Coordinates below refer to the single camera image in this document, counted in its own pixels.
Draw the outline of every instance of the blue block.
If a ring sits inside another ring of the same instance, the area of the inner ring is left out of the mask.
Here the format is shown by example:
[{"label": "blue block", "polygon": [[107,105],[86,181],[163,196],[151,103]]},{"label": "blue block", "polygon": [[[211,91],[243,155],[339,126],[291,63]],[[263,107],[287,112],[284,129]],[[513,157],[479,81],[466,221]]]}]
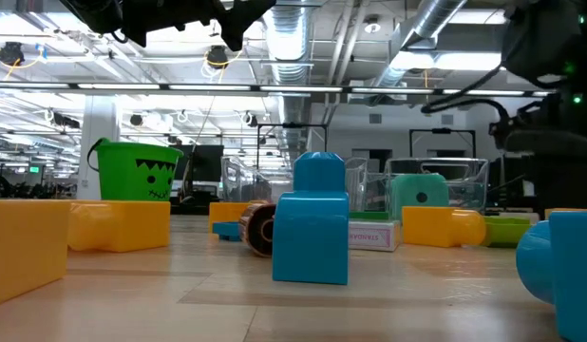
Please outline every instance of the blue block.
[{"label": "blue block", "polygon": [[293,192],[276,206],[273,280],[349,281],[349,195],[344,162],[333,153],[308,152],[295,162]]},{"label": "blue block", "polygon": [[521,239],[517,266],[523,285],[555,304],[559,335],[587,342],[587,212],[556,212]]},{"label": "blue block", "polygon": [[393,219],[399,221],[403,218],[402,210],[405,206],[449,206],[449,189],[442,175],[400,175],[392,180],[390,191],[391,214]]},{"label": "blue block", "polygon": [[213,232],[219,235],[219,239],[240,241],[238,222],[216,222],[213,226]]}]

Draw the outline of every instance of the yellow block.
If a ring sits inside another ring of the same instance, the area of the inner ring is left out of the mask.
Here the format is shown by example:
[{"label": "yellow block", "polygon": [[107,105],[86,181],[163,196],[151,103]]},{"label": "yellow block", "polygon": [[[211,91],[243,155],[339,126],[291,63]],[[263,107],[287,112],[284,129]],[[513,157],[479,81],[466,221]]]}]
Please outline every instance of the yellow block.
[{"label": "yellow block", "polygon": [[209,233],[214,231],[216,222],[238,222],[248,202],[213,202],[209,204]]},{"label": "yellow block", "polygon": [[479,245],[485,239],[483,216],[472,210],[404,207],[404,243],[436,247]]},{"label": "yellow block", "polygon": [[75,200],[67,244],[74,251],[130,252],[169,244],[169,202]]},{"label": "yellow block", "polygon": [[545,209],[544,211],[544,219],[549,219],[551,213],[557,211],[587,211],[587,209],[565,209],[565,208],[556,208],[556,209]]},{"label": "yellow block", "polygon": [[69,205],[0,200],[0,303],[66,274]]}]

